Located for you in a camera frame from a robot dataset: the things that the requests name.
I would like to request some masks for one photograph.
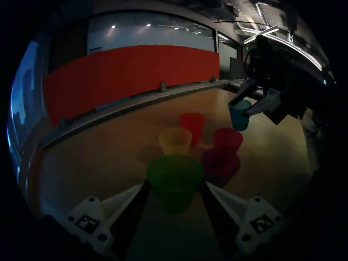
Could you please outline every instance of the screw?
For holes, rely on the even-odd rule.
[[[247,242],[251,240],[251,235],[250,234],[245,234],[242,236],[242,241]]]
[[[100,241],[104,242],[104,241],[107,240],[107,236],[106,236],[105,234],[100,234],[100,235],[98,236],[98,239],[99,239]]]

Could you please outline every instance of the wooden table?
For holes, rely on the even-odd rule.
[[[89,195],[103,200],[142,182],[148,163],[162,155],[158,134],[179,126],[183,113],[198,112],[206,118],[201,142],[190,151],[200,160],[213,144],[214,130],[231,127],[227,103],[233,96],[211,89],[164,101],[50,148],[43,156],[38,180],[42,214],[59,220]],[[311,176],[300,122],[288,116],[276,126],[257,114],[242,134],[241,168],[224,189],[243,199],[260,195],[283,212]]]

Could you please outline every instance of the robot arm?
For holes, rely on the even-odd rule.
[[[275,124],[286,115],[302,117],[306,108],[329,116],[323,104],[331,100],[329,86],[317,80],[306,70],[286,61],[280,52],[273,49],[268,38],[258,36],[256,49],[249,53],[248,77],[244,79],[232,104],[237,104],[259,87],[264,98],[245,111],[244,116],[264,113]]]

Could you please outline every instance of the wall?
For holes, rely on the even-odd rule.
[[[219,78],[219,55],[196,48],[145,45],[115,48],[74,60],[43,83],[54,127],[101,105],[168,86]]]
[[[58,31],[51,42],[49,73],[87,54],[87,20],[81,20]]]
[[[237,59],[237,50],[219,42],[220,77],[230,78],[230,57]]]

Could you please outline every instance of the ceiling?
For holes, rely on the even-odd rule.
[[[328,64],[315,36],[298,16],[296,11],[281,0],[164,0],[189,8],[215,22],[231,23],[243,39],[254,35],[241,30],[241,27],[263,31],[277,26],[279,31],[273,36],[291,41],[313,56],[321,65]]]
[[[93,5],[98,0],[64,0],[60,9],[51,17],[51,27],[61,28],[80,18],[92,15]],[[160,0],[181,7],[188,8],[216,23],[223,22],[231,26],[237,37],[246,40],[255,35],[256,31],[263,31],[271,26],[279,30],[272,33],[274,37],[291,43],[314,57],[321,65],[328,64],[328,60],[305,22],[295,10],[282,0]],[[253,33],[241,30],[248,28]]]

